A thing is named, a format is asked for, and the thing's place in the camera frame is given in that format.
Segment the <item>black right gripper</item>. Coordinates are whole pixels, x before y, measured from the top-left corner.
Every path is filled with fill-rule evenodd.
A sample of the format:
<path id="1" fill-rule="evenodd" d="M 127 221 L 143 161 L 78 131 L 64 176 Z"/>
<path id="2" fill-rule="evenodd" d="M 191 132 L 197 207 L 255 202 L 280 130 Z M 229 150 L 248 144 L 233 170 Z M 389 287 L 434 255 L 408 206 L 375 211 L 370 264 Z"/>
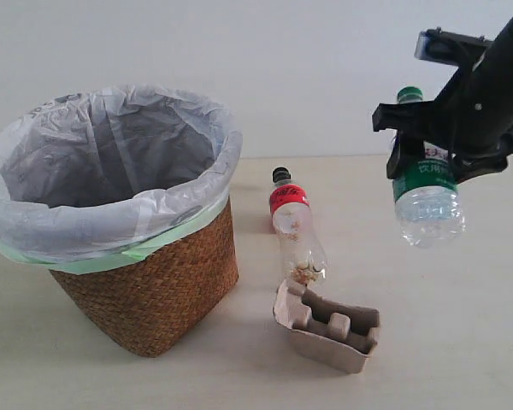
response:
<path id="1" fill-rule="evenodd" d="M 388 179 L 424 159 L 423 141 L 448 149 L 457 184 L 503 172 L 513 155 L 513 51 L 486 51 L 475 69 L 458 70 L 432 101 L 379 104 L 372 126 L 396 130 Z"/>

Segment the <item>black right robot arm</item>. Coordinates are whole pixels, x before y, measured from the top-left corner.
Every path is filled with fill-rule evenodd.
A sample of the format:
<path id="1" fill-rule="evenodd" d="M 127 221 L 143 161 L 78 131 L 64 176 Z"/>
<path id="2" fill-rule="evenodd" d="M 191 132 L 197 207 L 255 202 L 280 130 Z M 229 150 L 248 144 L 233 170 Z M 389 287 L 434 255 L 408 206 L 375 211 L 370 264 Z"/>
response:
<path id="1" fill-rule="evenodd" d="M 396 132 L 386 176 L 421 160 L 425 143 L 446 150 L 457 183 L 503 172 L 513 155 L 513 16 L 494 40 L 422 31 L 415 57 L 457 70 L 432 101 L 378 105 L 374 130 Z"/>

